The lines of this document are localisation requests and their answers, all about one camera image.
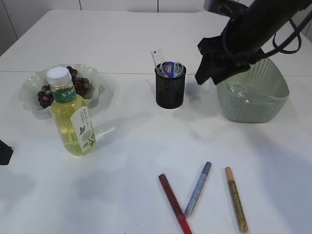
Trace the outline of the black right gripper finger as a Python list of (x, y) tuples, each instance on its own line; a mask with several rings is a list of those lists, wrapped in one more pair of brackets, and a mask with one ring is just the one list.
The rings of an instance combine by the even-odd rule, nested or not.
[(204, 84), (217, 72), (214, 58), (211, 55), (203, 55), (195, 79), (199, 85)]
[(249, 64), (236, 64), (236, 63), (228, 63), (221, 64), (214, 68), (214, 72), (211, 75), (213, 83), (218, 85), (219, 83), (225, 81), (226, 79), (247, 72), (250, 69)]

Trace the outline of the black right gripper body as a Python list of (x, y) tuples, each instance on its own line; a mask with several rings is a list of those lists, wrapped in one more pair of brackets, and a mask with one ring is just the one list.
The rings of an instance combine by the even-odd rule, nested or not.
[(263, 54), (265, 40), (257, 33), (223, 30), (216, 37), (203, 38), (197, 45), (202, 59), (199, 71), (247, 71)]

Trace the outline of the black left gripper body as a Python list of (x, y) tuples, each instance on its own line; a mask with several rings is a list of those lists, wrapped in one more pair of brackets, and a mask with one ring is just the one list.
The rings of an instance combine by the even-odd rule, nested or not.
[(0, 165), (6, 166), (9, 164), (12, 154), (14, 152), (13, 147), (8, 146), (6, 143), (4, 143), (2, 140), (0, 140)]

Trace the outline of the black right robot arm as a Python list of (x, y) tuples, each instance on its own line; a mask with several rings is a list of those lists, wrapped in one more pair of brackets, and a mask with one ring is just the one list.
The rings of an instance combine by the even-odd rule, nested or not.
[[(246, 6), (234, 0), (207, 0), (204, 9), (228, 16), (229, 20), (217, 37), (203, 38), (198, 44), (202, 60), (195, 74), (199, 85), (212, 79), (214, 84), (246, 72), (252, 64), (277, 53), (294, 54), (287, 47), (295, 38), (301, 41), (300, 32), (311, 21), (308, 13), (299, 26), (292, 17), (310, 6), (310, 0), (255, 0)], [(274, 39), (276, 32), (289, 22), (293, 33), (280, 45), (274, 44), (269, 52), (262, 46)]]

